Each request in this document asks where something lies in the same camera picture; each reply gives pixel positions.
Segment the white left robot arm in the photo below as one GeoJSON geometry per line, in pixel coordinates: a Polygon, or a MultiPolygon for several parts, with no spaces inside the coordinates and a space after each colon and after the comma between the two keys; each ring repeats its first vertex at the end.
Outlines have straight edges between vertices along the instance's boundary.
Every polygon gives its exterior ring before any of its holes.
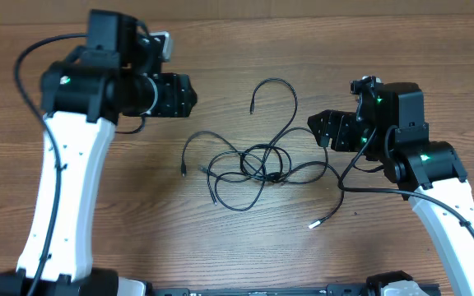
{"type": "Polygon", "coordinates": [[[119,12],[93,10],[85,43],[53,62],[32,107],[44,133],[35,213],[16,268],[0,295],[150,295],[144,280],[96,268],[92,225],[100,175],[121,116],[186,118],[197,94],[185,74],[163,72],[166,31],[119,12]]]}

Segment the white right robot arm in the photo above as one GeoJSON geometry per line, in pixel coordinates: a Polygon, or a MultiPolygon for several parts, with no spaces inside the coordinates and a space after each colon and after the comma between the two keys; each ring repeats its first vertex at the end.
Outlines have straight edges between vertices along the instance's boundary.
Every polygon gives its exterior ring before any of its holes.
{"type": "Polygon", "coordinates": [[[474,295],[474,200],[467,171],[446,141],[431,141],[424,94],[413,82],[351,82],[354,112],[324,110],[307,124],[316,142],[378,161],[425,226],[453,292],[474,295]]]}

